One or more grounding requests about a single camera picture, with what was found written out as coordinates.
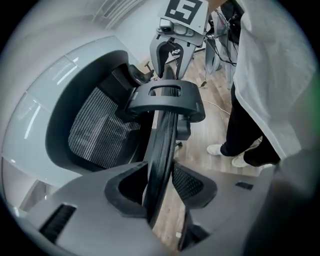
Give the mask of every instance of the gray panel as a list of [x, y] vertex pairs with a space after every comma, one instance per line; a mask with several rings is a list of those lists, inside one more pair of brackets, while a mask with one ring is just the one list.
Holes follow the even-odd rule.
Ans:
[[109, 179], [138, 164], [77, 178], [38, 203], [27, 219], [40, 229], [61, 204], [72, 205], [77, 209], [56, 241], [59, 247], [80, 256], [168, 255], [145, 219], [121, 216], [104, 194]]

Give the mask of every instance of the black plastic frame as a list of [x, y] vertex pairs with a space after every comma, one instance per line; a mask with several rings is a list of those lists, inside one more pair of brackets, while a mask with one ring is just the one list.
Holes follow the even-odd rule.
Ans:
[[[180, 96], [150, 96], [149, 92], [157, 88], [180, 88]], [[136, 88], [126, 111], [138, 115], [147, 111], [168, 111], [189, 117], [192, 123], [205, 119], [205, 108], [199, 88], [192, 82], [182, 80], [152, 81]]]

